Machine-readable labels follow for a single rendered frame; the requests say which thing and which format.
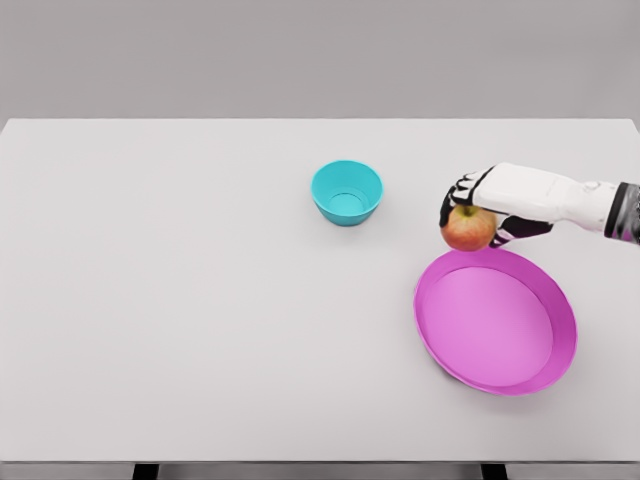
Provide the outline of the red yellow apple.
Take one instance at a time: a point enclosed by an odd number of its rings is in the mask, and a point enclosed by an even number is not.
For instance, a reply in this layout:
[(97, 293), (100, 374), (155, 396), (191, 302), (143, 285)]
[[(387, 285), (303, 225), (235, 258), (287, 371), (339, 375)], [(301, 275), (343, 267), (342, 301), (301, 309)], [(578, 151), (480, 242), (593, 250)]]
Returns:
[(456, 205), (441, 236), (452, 249), (473, 252), (489, 246), (497, 229), (497, 215), (477, 206)]

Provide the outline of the blue bowl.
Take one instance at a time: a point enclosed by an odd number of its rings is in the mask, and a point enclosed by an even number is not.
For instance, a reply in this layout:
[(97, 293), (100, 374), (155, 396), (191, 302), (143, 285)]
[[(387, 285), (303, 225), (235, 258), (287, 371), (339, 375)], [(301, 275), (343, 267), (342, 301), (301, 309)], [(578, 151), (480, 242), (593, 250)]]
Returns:
[(369, 165), (336, 160), (314, 173), (310, 191), (326, 220), (340, 227), (352, 227), (365, 222), (377, 209), (384, 195), (384, 184)]

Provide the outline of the pink plate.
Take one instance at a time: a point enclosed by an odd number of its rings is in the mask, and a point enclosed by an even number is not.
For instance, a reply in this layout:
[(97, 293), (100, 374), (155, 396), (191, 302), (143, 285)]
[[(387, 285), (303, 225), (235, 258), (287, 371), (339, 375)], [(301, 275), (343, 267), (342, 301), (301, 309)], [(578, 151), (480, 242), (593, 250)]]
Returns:
[(417, 281), (413, 310), (434, 361), (492, 395), (526, 396), (551, 387), (577, 352), (577, 321), (563, 290), (509, 251), (439, 256)]

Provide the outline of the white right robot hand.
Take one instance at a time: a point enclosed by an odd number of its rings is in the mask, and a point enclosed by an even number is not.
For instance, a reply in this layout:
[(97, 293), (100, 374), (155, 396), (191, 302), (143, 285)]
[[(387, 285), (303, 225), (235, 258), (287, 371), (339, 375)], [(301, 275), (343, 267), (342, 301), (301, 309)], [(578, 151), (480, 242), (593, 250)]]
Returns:
[(499, 248), (512, 240), (549, 233), (563, 220), (569, 196), (579, 183), (566, 176), (511, 163), (466, 173), (447, 191), (439, 225), (447, 226), (455, 207), (478, 207), (497, 216), (489, 243)]

